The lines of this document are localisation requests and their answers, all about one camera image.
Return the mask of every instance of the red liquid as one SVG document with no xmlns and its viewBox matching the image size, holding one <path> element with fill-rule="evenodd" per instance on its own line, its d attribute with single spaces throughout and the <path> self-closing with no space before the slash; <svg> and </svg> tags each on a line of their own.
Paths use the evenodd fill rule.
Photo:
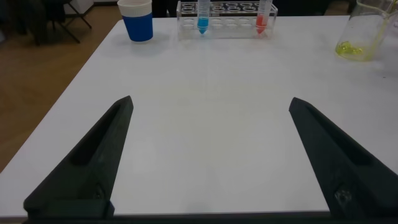
<svg viewBox="0 0 398 224">
<path fill-rule="evenodd" d="M 258 34 L 261 34 L 264 32 L 264 30 L 267 27 L 267 23 L 268 23 L 268 17 L 264 20 L 263 15 L 257 16 L 256 27 L 257 27 Z"/>
</svg>

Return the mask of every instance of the test tube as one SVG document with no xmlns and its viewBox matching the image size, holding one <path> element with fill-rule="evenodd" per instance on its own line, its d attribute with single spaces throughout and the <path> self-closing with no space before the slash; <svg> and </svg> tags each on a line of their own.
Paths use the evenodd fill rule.
<svg viewBox="0 0 398 224">
<path fill-rule="evenodd" d="M 198 0 L 198 29 L 204 34 L 209 26 L 210 0 Z"/>
<path fill-rule="evenodd" d="M 256 29 L 261 34 L 267 27 L 269 14 L 271 13 L 272 0 L 260 0 L 259 10 L 257 13 Z"/>
</svg>

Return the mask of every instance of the blue test tube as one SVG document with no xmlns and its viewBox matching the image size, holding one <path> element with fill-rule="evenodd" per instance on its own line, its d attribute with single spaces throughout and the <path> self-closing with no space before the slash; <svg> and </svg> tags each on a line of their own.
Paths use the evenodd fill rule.
<svg viewBox="0 0 398 224">
<path fill-rule="evenodd" d="M 198 0 L 198 29 L 204 34 L 209 26 L 210 0 Z"/>
</svg>

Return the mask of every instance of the blue liquid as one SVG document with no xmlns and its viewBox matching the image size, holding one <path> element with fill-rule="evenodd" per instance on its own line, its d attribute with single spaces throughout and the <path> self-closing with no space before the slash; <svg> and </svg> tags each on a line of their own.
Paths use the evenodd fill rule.
<svg viewBox="0 0 398 224">
<path fill-rule="evenodd" d="M 209 26 L 209 18 L 208 17 L 199 17 L 198 20 L 198 29 L 201 34 L 204 34 Z"/>
</svg>

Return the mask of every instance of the test tube rack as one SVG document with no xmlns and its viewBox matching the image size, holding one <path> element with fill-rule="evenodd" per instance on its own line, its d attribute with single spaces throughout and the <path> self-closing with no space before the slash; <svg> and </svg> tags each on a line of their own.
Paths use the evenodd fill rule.
<svg viewBox="0 0 398 224">
<path fill-rule="evenodd" d="M 183 39 L 270 39 L 278 8 L 272 5 L 267 27 L 261 34 L 256 29 L 259 1 L 211 2 L 208 30 L 198 30 L 197 2 L 178 2 L 178 37 Z"/>
</svg>

